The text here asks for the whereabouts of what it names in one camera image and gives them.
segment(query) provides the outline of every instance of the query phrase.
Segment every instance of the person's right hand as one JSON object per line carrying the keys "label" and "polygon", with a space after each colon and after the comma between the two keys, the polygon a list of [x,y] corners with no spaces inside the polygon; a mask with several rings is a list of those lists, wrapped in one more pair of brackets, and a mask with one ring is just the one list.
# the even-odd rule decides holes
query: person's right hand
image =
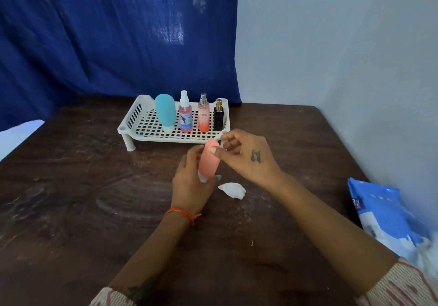
{"label": "person's right hand", "polygon": [[282,171],[263,136],[234,129],[222,135],[221,140],[227,143],[223,148],[211,147],[212,154],[244,178],[273,191]]}

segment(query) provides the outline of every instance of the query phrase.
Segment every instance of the patterned sleeve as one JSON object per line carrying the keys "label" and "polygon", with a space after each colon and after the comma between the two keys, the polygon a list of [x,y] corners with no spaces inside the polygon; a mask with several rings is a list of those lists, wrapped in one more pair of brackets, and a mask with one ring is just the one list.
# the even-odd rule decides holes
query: patterned sleeve
{"label": "patterned sleeve", "polygon": [[111,288],[103,288],[89,306],[135,306],[135,304],[124,294]]}
{"label": "patterned sleeve", "polygon": [[436,306],[437,292],[437,281],[399,258],[370,291],[356,299],[356,303],[359,306]]}

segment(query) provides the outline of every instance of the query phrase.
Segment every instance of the spray bottle label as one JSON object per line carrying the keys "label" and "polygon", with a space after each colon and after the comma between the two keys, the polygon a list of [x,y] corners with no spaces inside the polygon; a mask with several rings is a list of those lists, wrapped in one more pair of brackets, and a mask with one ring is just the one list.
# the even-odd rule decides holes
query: spray bottle label
{"label": "spray bottle label", "polygon": [[191,112],[189,113],[180,113],[181,119],[181,129],[191,129],[192,128],[192,116]]}

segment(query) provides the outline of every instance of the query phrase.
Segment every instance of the curtain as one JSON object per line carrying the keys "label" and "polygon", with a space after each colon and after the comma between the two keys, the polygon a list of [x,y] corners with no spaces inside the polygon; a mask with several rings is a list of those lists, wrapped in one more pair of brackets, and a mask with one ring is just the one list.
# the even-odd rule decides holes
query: curtain
{"label": "curtain", "polygon": [[237,0],[0,0],[0,130],[77,95],[240,103]]}

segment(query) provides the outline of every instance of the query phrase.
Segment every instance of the wooden table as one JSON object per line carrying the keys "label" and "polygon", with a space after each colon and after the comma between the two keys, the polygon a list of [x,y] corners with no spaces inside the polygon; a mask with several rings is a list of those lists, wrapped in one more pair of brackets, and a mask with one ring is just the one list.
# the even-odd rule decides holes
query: wooden table
{"label": "wooden table", "polygon": [[[83,98],[0,163],[3,305],[87,305],[158,225],[189,145],[136,142],[117,126],[132,98]],[[243,104],[232,128],[264,135],[283,170],[357,219],[347,178],[365,176],[320,111]],[[161,275],[163,305],[354,305],[350,288],[263,189],[219,166],[216,190]]]}

